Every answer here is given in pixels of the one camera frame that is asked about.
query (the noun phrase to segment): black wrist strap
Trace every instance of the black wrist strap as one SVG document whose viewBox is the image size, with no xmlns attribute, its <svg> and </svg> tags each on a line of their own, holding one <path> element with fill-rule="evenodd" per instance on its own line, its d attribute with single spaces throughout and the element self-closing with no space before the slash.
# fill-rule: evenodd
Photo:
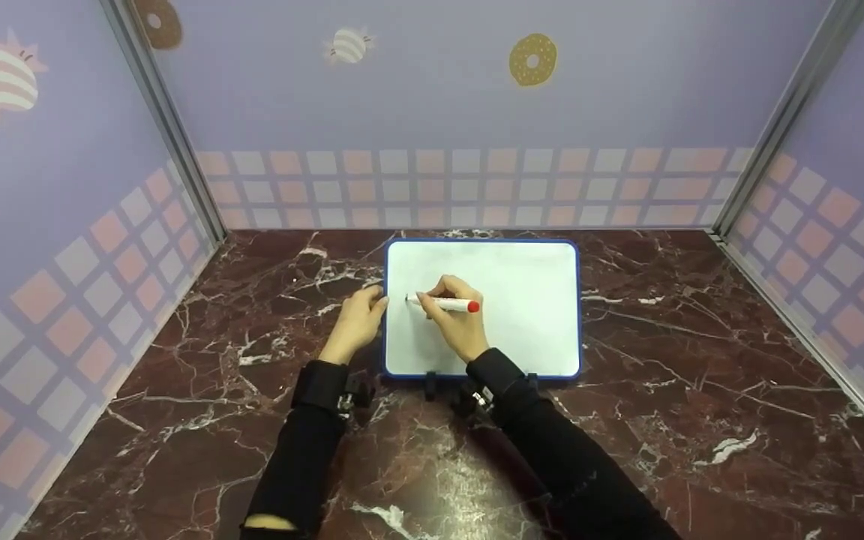
<svg viewBox="0 0 864 540">
<path fill-rule="evenodd" d="M 336 365 L 323 360 L 310 360 L 298 372 L 292 407 L 310 404 L 330 413 L 339 413 L 339 397 L 346 389 L 349 366 Z"/>
</svg>

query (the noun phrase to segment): marker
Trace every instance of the marker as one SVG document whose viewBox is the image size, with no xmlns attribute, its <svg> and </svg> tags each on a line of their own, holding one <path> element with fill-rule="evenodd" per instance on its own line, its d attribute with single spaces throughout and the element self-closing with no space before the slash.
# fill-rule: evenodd
<svg viewBox="0 0 864 540">
<path fill-rule="evenodd" d="M 435 304 L 438 305 L 439 308 L 442 308 L 442 310 L 445 311 L 463 311 L 466 312 L 466 314 L 475 314 L 480 308 L 479 303 L 474 300 L 435 297 L 433 297 L 432 300 L 435 301 Z M 419 301 L 419 295 L 415 293 L 405 295 L 405 301 L 415 305 L 422 305 Z"/>
</svg>

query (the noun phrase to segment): whiteboard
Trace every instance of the whiteboard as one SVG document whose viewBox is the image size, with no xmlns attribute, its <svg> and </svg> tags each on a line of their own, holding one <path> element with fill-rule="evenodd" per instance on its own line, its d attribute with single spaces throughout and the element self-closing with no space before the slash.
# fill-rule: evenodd
<svg viewBox="0 0 864 540">
<path fill-rule="evenodd" d="M 559 240 L 404 238 L 388 244 L 383 332 L 391 377 L 465 375 L 435 322 L 405 296 L 453 274 L 482 292 L 489 344 L 525 373 L 575 377 L 581 363 L 579 255 Z"/>
</svg>

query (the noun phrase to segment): right hand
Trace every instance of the right hand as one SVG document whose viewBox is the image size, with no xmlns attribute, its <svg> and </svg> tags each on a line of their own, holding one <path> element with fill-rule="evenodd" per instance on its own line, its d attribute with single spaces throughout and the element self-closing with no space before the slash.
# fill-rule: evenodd
<svg viewBox="0 0 864 540">
<path fill-rule="evenodd" d="M 425 310 L 425 314 L 439 326 L 445 342 L 459 355 L 463 362 L 466 364 L 472 362 L 489 350 L 489 342 L 486 341 L 486 328 L 482 320 L 482 312 L 485 310 L 482 293 L 458 277 L 442 276 L 432 290 L 417 294 L 422 310 Z M 474 300 L 479 303 L 480 308 L 475 313 L 445 311 L 435 304 L 432 297 Z"/>
</svg>

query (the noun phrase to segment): marble tabletop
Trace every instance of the marble tabletop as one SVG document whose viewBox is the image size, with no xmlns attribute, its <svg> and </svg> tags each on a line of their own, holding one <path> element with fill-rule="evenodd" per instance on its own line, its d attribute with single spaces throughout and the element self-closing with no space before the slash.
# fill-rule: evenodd
<svg viewBox="0 0 864 540">
<path fill-rule="evenodd" d="M 299 368 L 397 236 L 579 246 L 583 367 L 545 392 L 683 538 L 864 540 L 863 415 L 705 233 L 482 230 L 231 233 L 18 538 L 237 538 Z M 319 537 L 561 537 L 500 431 L 379 361 Z"/>
</svg>

